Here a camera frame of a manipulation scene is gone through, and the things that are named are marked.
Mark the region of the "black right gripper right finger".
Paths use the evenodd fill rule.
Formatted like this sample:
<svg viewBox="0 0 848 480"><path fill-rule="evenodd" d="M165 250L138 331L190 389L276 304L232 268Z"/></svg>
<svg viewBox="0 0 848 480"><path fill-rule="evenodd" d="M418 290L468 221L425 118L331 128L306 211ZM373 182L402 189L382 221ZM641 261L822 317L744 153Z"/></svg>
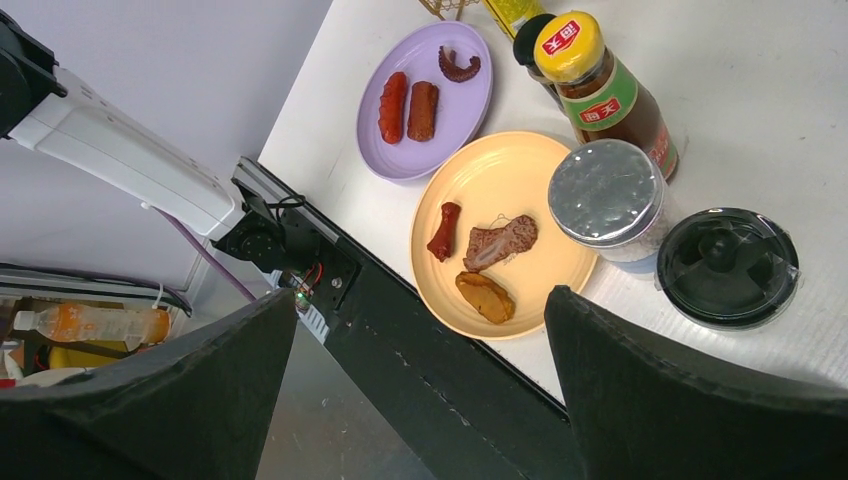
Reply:
<svg viewBox="0 0 848 480"><path fill-rule="evenodd" d="M847 393L710 356L557 286L544 320L590 479L843 479Z"/></svg>

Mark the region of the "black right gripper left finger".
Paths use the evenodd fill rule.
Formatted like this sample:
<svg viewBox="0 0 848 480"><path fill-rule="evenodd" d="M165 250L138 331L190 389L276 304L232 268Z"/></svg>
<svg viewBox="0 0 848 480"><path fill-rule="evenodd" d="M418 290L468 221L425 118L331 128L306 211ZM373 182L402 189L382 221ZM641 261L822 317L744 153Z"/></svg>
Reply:
<svg viewBox="0 0 848 480"><path fill-rule="evenodd" d="M297 326L280 289L55 385L1 393L5 479L251 479Z"/></svg>

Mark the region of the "black lid spice jar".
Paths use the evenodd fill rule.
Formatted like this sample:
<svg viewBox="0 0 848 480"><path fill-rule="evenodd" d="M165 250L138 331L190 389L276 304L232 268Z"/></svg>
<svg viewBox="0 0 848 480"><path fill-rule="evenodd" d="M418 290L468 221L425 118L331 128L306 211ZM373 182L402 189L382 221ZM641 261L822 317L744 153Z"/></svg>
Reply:
<svg viewBox="0 0 848 480"><path fill-rule="evenodd" d="M656 264L657 287L678 312L724 330L756 328L781 314L800 276L786 230L741 208L686 217L665 237Z"/></svg>

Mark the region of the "gold wire basket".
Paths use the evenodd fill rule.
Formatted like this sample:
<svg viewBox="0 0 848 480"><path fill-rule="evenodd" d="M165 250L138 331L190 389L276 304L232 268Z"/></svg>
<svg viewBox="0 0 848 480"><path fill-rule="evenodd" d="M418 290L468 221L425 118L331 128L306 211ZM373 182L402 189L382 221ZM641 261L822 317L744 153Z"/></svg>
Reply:
<svg viewBox="0 0 848 480"><path fill-rule="evenodd" d="M419 0L419 3L439 20L460 21L467 8L479 0Z"/></svg>

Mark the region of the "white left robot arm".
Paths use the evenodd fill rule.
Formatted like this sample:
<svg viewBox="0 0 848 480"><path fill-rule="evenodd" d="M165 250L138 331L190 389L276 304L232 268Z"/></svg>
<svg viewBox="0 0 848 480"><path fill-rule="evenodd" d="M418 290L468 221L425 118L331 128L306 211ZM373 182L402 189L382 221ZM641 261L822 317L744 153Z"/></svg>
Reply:
<svg viewBox="0 0 848 480"><path fill-rule="evenodd" d="M268 204L125 115L9 15L1 16L1 136L62 160L138 198L184 230L261 271L302 271L321 236L282 215L299 200Z"/></svg>

